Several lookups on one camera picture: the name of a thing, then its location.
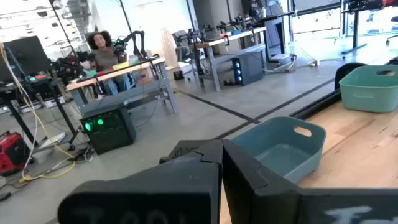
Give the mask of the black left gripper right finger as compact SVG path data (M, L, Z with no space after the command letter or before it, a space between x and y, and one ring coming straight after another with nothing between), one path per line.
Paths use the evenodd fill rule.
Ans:
M233 224L398 224L398 189L301 188L223 141Z

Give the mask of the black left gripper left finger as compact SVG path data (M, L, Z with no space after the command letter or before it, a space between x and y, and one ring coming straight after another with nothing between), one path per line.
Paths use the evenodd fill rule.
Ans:
M58 207L60 224L219 224L223 144L118 180L79 185Z

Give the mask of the blue plastic bin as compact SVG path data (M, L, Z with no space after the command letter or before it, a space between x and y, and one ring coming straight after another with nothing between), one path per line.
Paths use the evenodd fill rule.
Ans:
M231 141L263 166L297 184L318 169L326 130L300 119L268 119Z

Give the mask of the black computer green lights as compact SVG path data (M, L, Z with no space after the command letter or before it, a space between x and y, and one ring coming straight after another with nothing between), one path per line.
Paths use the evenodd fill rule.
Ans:
M123 104L88 111L80 122L97 155L131 145L136 139L136 130Z

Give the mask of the grey table wood top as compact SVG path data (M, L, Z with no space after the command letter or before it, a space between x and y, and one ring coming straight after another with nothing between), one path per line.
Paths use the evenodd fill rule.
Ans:
M143 85L137 85L135 88L122 91L117 95L105 96L100 100L87 101L83 92L84 87L98 84L99 82L104 82L106 80L124 75L125 73L143 71L144 69L151 68L151 66L156 69L156 73L154 75L157 75L158 79L152 80L151 82ZM175 101L175 96L166 71L164 58L158 58L150 62L143 62L119 70L113 70L99 77L93 77L81 82L70 83L67 85L66 89L72 94L72 97L81 114L92 110L97 110L105 106L124 103L126 100L131 98L152 92L156 92L166 100L169 100L174 114L178 113L177 102Z
M245 31L245 32L242 32L240 34L235 34L235 35L233 35L232 33L227 33L222 38L219 38L219 39L216 39L216 40L213 40L210 42L191 44L190 45L191 49L204 49L208 56L208 63L209 63L208 71L209 71L209 73L200 74L199 79L201 81L203 81L204 79L213 81L214 86L215 86L215 91L220 92L221 87L220 87L220 80L219 80L219 75L218 75L218 71L217 71L217 66L221 65L222 63L229 62L232 59L237 58L238 56L248 54L248 53L253 53L253 52L261 53L260 61L262 62L262 67L266 68L266 38L265 38L266 30L267 30L267 27L258 27L253 30ZM250 37L251 40L255 43L255 45L253 45L251 47L243 48L241 50L236 51L235 53L223 54L223 55L215 57L214 52L213 52L214 46L217 46L220 44L227 46L227 44L230 43L231 41L239 40L244 37Z

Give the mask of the grey computer blue lights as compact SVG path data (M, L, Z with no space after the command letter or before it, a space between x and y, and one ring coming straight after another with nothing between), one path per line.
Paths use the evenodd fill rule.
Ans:
M263 78L264 61L260 52L249 52L233 58L235 85L248 85Z

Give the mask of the green plastic bin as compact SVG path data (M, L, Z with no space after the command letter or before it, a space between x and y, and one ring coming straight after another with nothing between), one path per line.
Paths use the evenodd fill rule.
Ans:
M398 65L364 65L339 81L342 102L350 110L389 113L398 106Z

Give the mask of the person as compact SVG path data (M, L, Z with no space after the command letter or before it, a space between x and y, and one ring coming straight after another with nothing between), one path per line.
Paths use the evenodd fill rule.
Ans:
M262 4L261 0L249 0L247 15L256 21L261 20L262 19L262 8L263 8L263 4Z
M90 34L87 42L94 55L94 60L90 62L90 66L97 72L104 72L114 65L127 62L126 53L122 53L121 55L114 53L111 36L108 31ZM132 84L129 74L125 73L103 81L103 85L108 95L117 95L119 92L129 90Z

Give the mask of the red portable generator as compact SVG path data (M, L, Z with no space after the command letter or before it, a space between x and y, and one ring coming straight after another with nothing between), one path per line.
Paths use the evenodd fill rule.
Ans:
M0 176L20 172L27 164L29 154L30 148L19 133L6 131L0 134Z

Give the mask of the black metal desk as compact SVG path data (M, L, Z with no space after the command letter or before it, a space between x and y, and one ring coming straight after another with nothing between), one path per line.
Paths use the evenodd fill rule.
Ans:
M38 85L44 85L49 88L50 93L52 95L52 98L55 100L56 105L61 112L63 119L65 120L66 124L68 125L70 131L66 132L66 136L58 143L59 145L62 144L69 144L69 151L74 151L76 145L74 145L74 141L76 140L76 137L78 133L82 130L82 127L79 126L78 129L75 129L74 126L72 125L66 111L64 110L64 107L60 103L55 89L58 88L59 85L63 85L62 80L60 78L44 78L36 82L27 82L23 84L24 88L31 88L32 91L36 91L36 86ZM0 86L0 105L5 104L11 111L11 114L15 118L15 120L18 122L19 126L22 128L22 133L25 134L29 141L32 143L34 146L34 149L38 149L38 151L43 151L46 149L50 149L51 146L45 146L43 149L39 149L39 146L41 146L44 143L44 139L41 140L41 142L37 142L34 138L34 135L31 133L30 129L20 116L19 112L15 109L13 106L11 100L13 98L17 98L17 87L14 86Z

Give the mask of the black monitor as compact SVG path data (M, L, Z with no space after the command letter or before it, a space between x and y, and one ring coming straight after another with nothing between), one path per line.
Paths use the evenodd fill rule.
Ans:
M51 69L50 61L37 36L5 42L4 46L12 52L26 75Z

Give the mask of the black floor stand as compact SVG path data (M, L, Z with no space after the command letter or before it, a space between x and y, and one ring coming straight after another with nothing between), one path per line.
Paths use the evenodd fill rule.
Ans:
M358 44L358 31L359 31L359 13L361 11L366 10L366 6L361 3L362 0L341 0L342 5L342 14L353 14L354 21L353 21L353 44L352 48L348 50L344 50L341 52L343 58L345 58L346 54L353 53L354 51L366 47L368 44Z

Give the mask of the black aluminium table frame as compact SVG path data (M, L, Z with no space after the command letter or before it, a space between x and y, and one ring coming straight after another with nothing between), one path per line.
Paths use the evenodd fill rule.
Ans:
M341 93L340 90L337 89L334 92L327 94L318 100L310 103L307 106L299 109L298 111L289 115L289 117L297 118L301 120L306 120L318 114L319 112L333 106L337 102L341 101Z

